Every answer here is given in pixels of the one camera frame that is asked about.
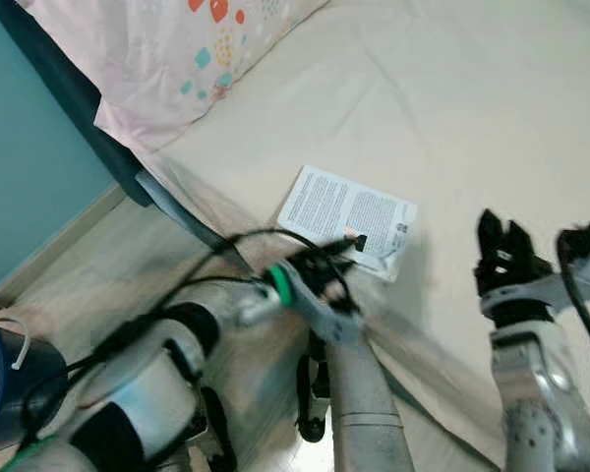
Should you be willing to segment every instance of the dark blue bed frame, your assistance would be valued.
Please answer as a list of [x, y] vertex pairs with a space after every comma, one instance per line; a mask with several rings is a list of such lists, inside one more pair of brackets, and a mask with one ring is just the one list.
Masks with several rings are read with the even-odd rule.
[[222, 238], [182, 207], [126, 147], [93, 125], [100, 93], [15, 0], [0, 0], [0, 22], [29, 59], [59, 105], [124, 189], [143, 207], [157, 205], [210, 246]]

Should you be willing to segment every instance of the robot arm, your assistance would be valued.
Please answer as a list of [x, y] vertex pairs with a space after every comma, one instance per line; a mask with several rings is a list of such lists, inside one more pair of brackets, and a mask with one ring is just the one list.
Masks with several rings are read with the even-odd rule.
[[[352, 244], [342, 241], [324, 249], [338, 255]], [[182, 447], [188, 438], [204, 442], [213, 470], [235, 470], [226, 431], [222, 425], [212, 427], [209, 415], [198, 414], [203, 404], [209, 410], [217, 402], [199, 384], [220, 334], [255, 325], [290, 306], [322, 339], [358, 339], [362, 320], [356, 307], [331, 308], [317, 296], [335, 280], [337, 266], [345, 271], [351, 264], [310, 268], [311, 259], [309, 251], [300, 252], [270, 267], [254, 284], [190, 285], [161, 313], [121, 326], [94, 351], [113, 356], [90, 376], [68, 423], [53, 437], [26, 447], [4, 470], [115, 472], [153, 470], [157, 464], [158, 470], [190, 470]], [[217, 415], [223, 416], [222, 410]], [[161, 465], [171, 454], [179, 460]]]
[[[590, 299], [590, 227], [573, 231], [573, 278]], [[590, 415], [554, 314], [570, 304], [559, 274], [515, 222], [486, 211], [475, 270], [481, 310], [494, 321], [492, 372], [507, 435], [506, 470], [590, 471]]]

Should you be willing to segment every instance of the pillow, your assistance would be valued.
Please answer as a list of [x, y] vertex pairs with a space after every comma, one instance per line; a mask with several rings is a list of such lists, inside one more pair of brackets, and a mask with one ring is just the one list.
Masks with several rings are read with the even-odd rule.
[[20, 0], [98, 87], [95, 124], [153, 151], [327, 0]]

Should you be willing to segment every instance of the white bed sheet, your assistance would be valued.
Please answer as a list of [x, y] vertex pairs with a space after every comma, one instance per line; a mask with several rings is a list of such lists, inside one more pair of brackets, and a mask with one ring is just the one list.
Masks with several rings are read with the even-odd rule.
[[[360, 294], [373, 339], [436, 418], [502, 464], [475, 228], [490, 207], [554, 260], [558, 230], [590, 220], [590, 0], [332, 0], [139, 158], [221, 233], [273, 223], [304, 164], [416, 202], [397, 282]], [[560, 322], [590, 404], [589, 343], [572, 312]]]

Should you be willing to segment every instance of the green joint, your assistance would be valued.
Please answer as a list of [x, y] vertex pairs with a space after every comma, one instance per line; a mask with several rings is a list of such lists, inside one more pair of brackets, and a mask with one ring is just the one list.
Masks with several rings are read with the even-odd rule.
[[268, 268], [268, 271], [273, 277], [275, 290], [277, 290], [282, 305], [285, 307], [289, 306], [293, 303], [293, 292], [291, 292], [291, 285], [288, 278], [286, 278], [284, 270], [279, 265], [272, 265]]
[[18, 455], [16, 455], [13, 459], [11, 459], [7, 464], [5, 464], [5, 466], [0, 469], [0, 472], [9, 472], [10, 470], [15, 469], [16, 465], [18, 465], [20, 462], [22, 462], [26, 458], [32, 456], [35, 452], [37, 452], [38, 449], [40, 449], [43, 445], [45, 445], [49, 441], [54, 440], [54, 438], [55, 438], [54, 435], [48, 436], [39, 442], [31, 444], [29, 447], [27, 447], [22, 452], [20, 452]]

